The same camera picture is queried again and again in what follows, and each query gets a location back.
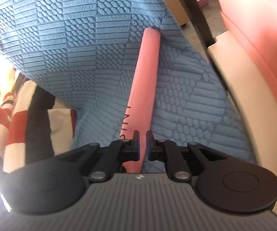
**red and white striped fabric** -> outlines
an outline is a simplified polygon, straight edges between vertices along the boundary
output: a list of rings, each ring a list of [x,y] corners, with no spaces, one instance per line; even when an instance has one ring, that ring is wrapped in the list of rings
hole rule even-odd
[[[17,96],[0,105],[0,156],[3,170],[67,152],[75,129],[75,110],[26,79]]]

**beige plastic panel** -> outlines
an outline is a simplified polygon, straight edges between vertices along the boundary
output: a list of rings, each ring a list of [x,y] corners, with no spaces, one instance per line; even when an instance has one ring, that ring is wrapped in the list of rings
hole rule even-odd
[[[277,176],[277,102],[235,38],[227,31],[216,40],[208,53],[241,111],[259,165]],[[274,212],[277,214],[277,203]]]

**blue quilted blanket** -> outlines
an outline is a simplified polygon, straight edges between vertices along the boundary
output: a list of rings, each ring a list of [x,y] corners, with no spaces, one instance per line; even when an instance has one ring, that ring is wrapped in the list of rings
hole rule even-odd
[[[253,161],[249,141],[211,66],[163,0],[0,0],[0,52],[77,109],[73,147],[119,137],[143,30],[161,33],[151,130]],[[159,162],[143,171],[158,172]]]

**black mechanical arm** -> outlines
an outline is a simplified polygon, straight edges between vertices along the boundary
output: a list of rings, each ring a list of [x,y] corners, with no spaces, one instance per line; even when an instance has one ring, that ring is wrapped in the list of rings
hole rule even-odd
[[[0,230],[277,230],[272,172],[196,142],[146,139],[165,172],[125,173],[123,162],[139,159],[135,131],[6,175]]]

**wooden furniture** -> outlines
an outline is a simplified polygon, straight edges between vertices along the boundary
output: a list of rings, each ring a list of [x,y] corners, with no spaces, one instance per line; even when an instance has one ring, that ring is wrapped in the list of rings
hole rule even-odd
[[[164,0],[179,25],[186,24],[190,21],[181,2],[179,0]]]

